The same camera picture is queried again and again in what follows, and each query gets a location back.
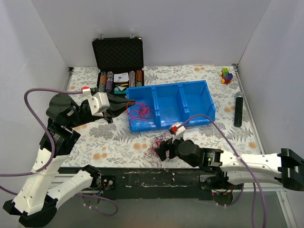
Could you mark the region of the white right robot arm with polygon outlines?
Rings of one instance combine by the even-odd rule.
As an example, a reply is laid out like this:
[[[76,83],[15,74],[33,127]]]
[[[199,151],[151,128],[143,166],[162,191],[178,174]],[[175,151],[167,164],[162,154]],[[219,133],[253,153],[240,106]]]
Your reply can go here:
[[[221,149],[200,148],[181,138],[162,141],[155,151],[161,161],[178,157],[192,167],[213,173],[206,179],[206,184],[213,188],[255,182],[304,190],[304,160],[288,148],[282,148],[280,153],[236,156]]]

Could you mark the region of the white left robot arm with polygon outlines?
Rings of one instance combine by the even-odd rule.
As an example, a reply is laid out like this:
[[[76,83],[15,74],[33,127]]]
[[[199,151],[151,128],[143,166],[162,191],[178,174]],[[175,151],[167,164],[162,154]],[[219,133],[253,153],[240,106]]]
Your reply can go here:
[[[72,178],[52,188],[50,185],[62,163],[70,155],[80,137],[75,127],[105,119],[108,123],[135,104],[135,100],[100,92],[98,88],[83,87],[76,91],[84,96],[78,105],[72,91],[54,89],[46,114],[48,123],[42,124],[44,135],[38,155],[27,180],[15,197],[4,203],[3,209],[19,217],[26,228],[42,228],[55,216],[59,207],[84,189],[97,190],[102,186],[100,170],[87,165]]]

